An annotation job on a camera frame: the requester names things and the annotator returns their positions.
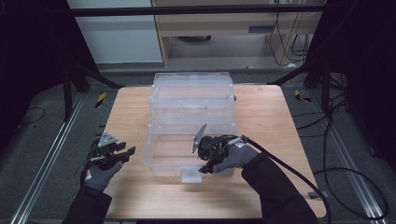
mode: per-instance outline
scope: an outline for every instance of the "black metal pole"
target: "black metal pole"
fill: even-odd
[[[317,12],[340,9],[326,4],[307,5],[240,5],[240,6],[195,6],[195,7],[116,7],[78,8],[51,10],[49,13],[74,17],[142,16],[176,14],[222,14],[222,13],[264,13],[264,12]]]

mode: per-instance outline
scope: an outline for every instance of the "floor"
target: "floor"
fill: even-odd
[[[302,58],[293,56],[292,53],[290,52],[290,57],[297,60]],[[117,83],[133,86],[150,85],[156,72],[222,70],[230,72],[234,83],[265,84],[285,76],[293,66],[300,66],[302,63],[294,62],[289,66],[277,64],[263,35],[212,36],[210,40],[203,40],[201,37],[176,37],[172,40],[169,58],[169,64],[164,69],[121,74],[109,72],[103,75]],[[396,223],[396,174],[383,158],[370,155],[370,146],[353,115],[348,112],[347,105],[334,110],[333,126],[327,138],[321,135],[326,131],[327,119],[307,126],[320,119],[322,111],[320,86],[306,90],[302,84],[304,77],[305,74],[301,74],[293,78],[282,85],[282,90],[295,125],[300,128],[298,133],[312,170],[315,172],[323,168],[324,155],[327,167],[344,166],[359,170],[370,176],[383,191],[389,204],[386,219],[370,221],[351,214],[334,197],[330,197],[332,223]],[[60,150],[51,154],[56,159],[47,164],[49,169],[43,173],[46,178],[42,182],[36,181],[35,176],[42,171],[43,162],[50,154],[54,139],[64,125],[62,86],[43,91],[32,101],[32,109],[27,112],[19,131],[9,144],[10,153],[0,159],[0,223],[10,222],[23,204],[23,199],[28,196],[33,183],[36,183],[33,187],[39,193],[32,197],[34,204],[26,208],[29,216],[25,218],[25,223],[61,223],[72,202],[73,194],[78,190],[76,168],[81,164],[81,158],[86,156],[87,146],[101,132],[100,126],[106,124],[117,95],[116,90],[94,79],[89,78],[89,82],[92,85],[90,92],[81,95],[74,90],[74,101],[82,98],[80,110],[72,128],[68,130],[67,138],[59,142]],[[304,99],[296,99],[295,90],[299,90]],[[101,108],[94,108],[98,95],[103,91],[106,92],[105,102]],[[340,91],[331,92],[332,98],[337,99],[336,103],[343,100],[342,96],[336,98],[339,94]],[[359,176],[346,172],[332,172],[328,175],[333,192],[353,210],[366,216],[373,208],[384,209],[381,195],[372,186],[366,185],[366,181]],[[329,191],[323,175],[316,175],[316,179],[320,189]],[[320,220],[320,223],[326,222],[326,217]],[[122,223],[129,224],[134,221],[123,220]],[[168,222],[163,220],[151,223]]]

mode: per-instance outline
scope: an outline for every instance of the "clear plastic container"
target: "clear plastic container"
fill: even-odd
[[[200,182],[206,164],[191,153],[194,136],[238,135],[233,119],[233,81],[228,73],[158,73],[150,96],[151,121],[143,162],[156,176]],[[231,175],[228,169],[220,175]]]
[[[191,153],[194,136],[206,123],[204,136],[238,135],[233,119],[156,119],[148,125],[143,162],[156,176],[180,176],[182,169],[198,171],[206,161]],[[231,175],[228,170],[220,175]]]
[[[228,73],[159,73],[150,96],[153,117],[232,117],[233,81]]]

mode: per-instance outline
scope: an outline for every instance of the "wooden table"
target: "wooden table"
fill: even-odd
[[[234,85],[235,120],[244,134],[316,184],[282,90],[278,86]],[[182,184],[179,177],[153,176],[143,163],[150,120],[151,87],[119,90],[106,132],[136,146],[130,161],[113,177],[105,193],[113,197],[107,218],[257,218],[259,195],[235,169],[233,176],[204,176],[202,183]],[[317,217],[326,214],[321,199],[297,176],[283,169],[305,196]]]

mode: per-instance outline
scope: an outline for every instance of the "gloved hand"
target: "gloved hand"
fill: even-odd
[[[237,142],[231,146],[228,146],[228,157],[219,164],[213,166],[213,172],[218,173],[226,168],[233,167],[244,167],[248,164],[254,157],[259,153],[252,147],[242,143]]]
[[[84,185],[93,189],[99,189],[104,191],[108,186],[111,177],[118,172],[122,167],[122,161],[117,162],[114,166],[108,170],[101,170],[96,165],[92,165],[88,168],[85,176]]]

